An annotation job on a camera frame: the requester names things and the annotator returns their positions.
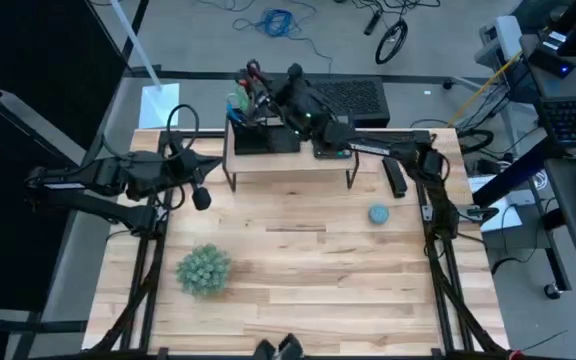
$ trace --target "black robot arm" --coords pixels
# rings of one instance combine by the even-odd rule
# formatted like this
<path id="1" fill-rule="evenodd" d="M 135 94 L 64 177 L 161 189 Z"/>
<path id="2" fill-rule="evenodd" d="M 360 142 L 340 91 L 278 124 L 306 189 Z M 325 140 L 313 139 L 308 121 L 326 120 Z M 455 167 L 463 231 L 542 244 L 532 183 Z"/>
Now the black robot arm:
<path id="1" fill-rule="evenodd" d="M 76 169 L 31 171 L 25 186 L 35 206 L 59 206 L 84 211 L 111 222 L 121 222 L 133 235 L 156 237 L 158 220 L 166 210 L 158 206 L 128 207 L 86 195 L 90 190 L 102 196 L 126 193 L 139 201 L 159 192 L 190 184 L 197 210 L 210 206 L 208 190 L 201 187 L 205 176 L 221 162 L 221 157 L 203 156 L 181 144 L 170 143 L 171 155 L 163 157 L 149 151 L 131 152 L 120 157 L 94 160 Z"/>

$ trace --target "blue ball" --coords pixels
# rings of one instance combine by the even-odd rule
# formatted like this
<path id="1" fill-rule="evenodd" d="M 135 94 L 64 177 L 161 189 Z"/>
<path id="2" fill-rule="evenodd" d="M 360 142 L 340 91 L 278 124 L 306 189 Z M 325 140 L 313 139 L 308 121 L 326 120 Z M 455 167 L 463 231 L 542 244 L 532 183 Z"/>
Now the blue ball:
<path id="1" fill-rule="evenodd" d="M 381 225 L 388 221 L 390 213 L 388 212 L 388 208 L 383 205 L 373 205 L 370 207 L 368 215 L 373 224 Z"/>

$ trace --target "wood plank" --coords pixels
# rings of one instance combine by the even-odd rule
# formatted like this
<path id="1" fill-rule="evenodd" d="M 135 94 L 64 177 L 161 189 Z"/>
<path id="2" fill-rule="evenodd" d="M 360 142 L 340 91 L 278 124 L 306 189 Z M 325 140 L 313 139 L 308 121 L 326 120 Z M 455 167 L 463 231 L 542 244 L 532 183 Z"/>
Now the wood plank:
<path id="1" fill-rule="evenodd" d="M 451 162 L 451 200 L 471 203 L 454 130 L 432 132 Z M 159 131 L 136 131 L 131 149 L 155 150 L 158 138 Z M 197 139 L 193 149 L 220 155 L 223 142 Z M 173 354 L 250 355 L 262 339 L 278 343 L 288 333 L 308 355 L 428 355 L 441 347 L 415 193 L 394 199 L 381 158 L 360 159 L 350 190 L 343 172 L 289 171 L 240 174 L 232 193 L 223 172 L 211 172 L 205 182 L 211 208 L 199 212 L 187 204 L 170 214 L 149 352 L 166 346 Z M 173 201 L 179 195 L 175 190 Z M 118 201 L 137 204 L 125 196 Z M 390 210 L 382 226 L 368 220 L 376 203 Z M 460 224 L 460 232 L 481 237 L 473 224 Z M 84 346 L 101 339 L 123 310 L 137 241 L 119 235 L 108 242 Z M 181 291 L 175 271 L 195 246 L 208 243 L 229 253 L 232 273 L 224 293 L 193 298 Z M 507 346 L 483 245 L 466 238 L 453 244 L 466 303 Z M 135 344 L 142 321 L 140 312 Z M 460 342 L 456 321 L 452 327 Z"/>

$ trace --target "concrete floor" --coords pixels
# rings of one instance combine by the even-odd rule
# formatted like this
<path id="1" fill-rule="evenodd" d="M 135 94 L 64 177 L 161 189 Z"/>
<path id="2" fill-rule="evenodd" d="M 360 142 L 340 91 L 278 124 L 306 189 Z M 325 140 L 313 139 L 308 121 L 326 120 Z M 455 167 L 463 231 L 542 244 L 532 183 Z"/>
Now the concrete floor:
<path id="1" fill-rule="evenodd" d="M 373 60 L 374 49 L 384 27 L 379 25 L 371 37 L 362 34 L 371 16 L 367 9 L 356 10 L 350 2 L 340 5 L 332 0 L 309 1 L 317 7 L 318 14 L 304 23 L 303 28 L 304 34 L 315 41 L 320 52 L 334 58 L 333 73 L 488 77 L 491 75 L 490 69 L 473 61 L 475 52 L 481 47 L 478 29 L 493 21 L 495 16 L 507 14 L 517 2 L 452 0 L 442 3 L 439 9 L 415 9 L 405 17 L 410 27 L 406 44 L 384 66 L 375 65 Z M 121 3 L 129 19 L 134 16 L 138 3 L 137 0 Z M 238 17 L 257 20 L 266 7 L 282 7 L 297 14 L 303 13 L 299 5 L 285 0 L 258 1 L 238 14 L 195 1 L 152 0 L 139 38 L 151 61 L 161 64 L 164 70 L 232 72 L 250 58 L 256 58 L 264 70 L 271 72 L 283 72 L 293 62 L 302 64 L 306 72 L 326 72 L 326 61 L 316 57 L 303 42 L 269 39 L 256 32 L 237 32 L 231 28 L 232 21 Z M 126 36 L 122 35 L 112 9 L 96 9 L 121 48 Z M 393 23 L 395 19 L 396 16 L 392 15 L 387 21 Z M 135 52 L 129 62 L 131 66 L 141 65 Z M 232 90 L 232 82 L 166 79 L 164 82 L 180 83 L 180 102 L 192 104 L 197 109 L 202 128 L 223 126 L 223 108 L 215 104 L 223 104 L 225 94 Z M 128 149 L 132 132 L 138 126 L 141 88 L 150 84 L 146 79 L 122 81 L 105 129 L 109 140 L 119 151 Z M 459 86 L 445 91 L 439 85 L 424 84 L 386 84 L 385 91 L 391 111 L 390 126 L 401 128 L 422 118 L 447 120 L 472 94 Z M 475 103 L 469 111 L 472 113 L 477 107 Z M 534 127 L 533 119 L 526 119 L 525 114 L 514 111 L 512 106 L 511 114 L 513 126 L 519 134 Z M 187 117 L 182 115 L 181 126 L 186 124 L 184 121 L 187 121 Z M 37 127 L 49 127 L 35 123 Z M 508 141 L 501 119 L 496 117 L 487 126 L 497 134 L 492 147 L 504 149 Z M 529 149 L 540 136 L 543 135 L 536 133 L 527 137 L 521 149 Z M 75 153 L 73 157 L 76 158 L 80 157 L 80 150 L 64 151 Z M 542 198 L 550 196 L 547 191 L 542 194 Z M 103 239 L 108 228 L 103 220 L 77 214 L 44 320 L 87 319 L 103 256 Z M 534 233 L 525 231 L 520 237 L 532 242 Z M 573 286 L 572 292 L 563 294 L 557 301 L 545 298 L 542 287 L 550 283 L 553 277 L 543 251 L 538 251 L 528 264 L 504 265 L 495 276 L 495 284 L 513 348 L 529 346 L 567 329 L 567 333 L 528 353 L 576 358 L 576 252 L 565 228 L 555 232 L 555 239 Z M 513 255 L 524 254 L 513 251 Z M 493 261 L 497 254 L 492 251 L 489 256 Z M 77 352 L 82 337 L 82 334 L 38 336 L 32 355 Z"/>

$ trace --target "green succulent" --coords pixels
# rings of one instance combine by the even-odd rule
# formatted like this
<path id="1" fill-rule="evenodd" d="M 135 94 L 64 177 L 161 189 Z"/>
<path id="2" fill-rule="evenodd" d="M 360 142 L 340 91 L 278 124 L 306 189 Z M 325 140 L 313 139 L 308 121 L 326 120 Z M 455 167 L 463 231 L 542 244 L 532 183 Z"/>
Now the green succulent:
<path id="1" fill-rule="evenodd" d="M 230 257 L 215 245 L 196 247 L 177 264 L 177 281 L 182 291 L 193 296 L 207 296 L 226 288 Z"/>

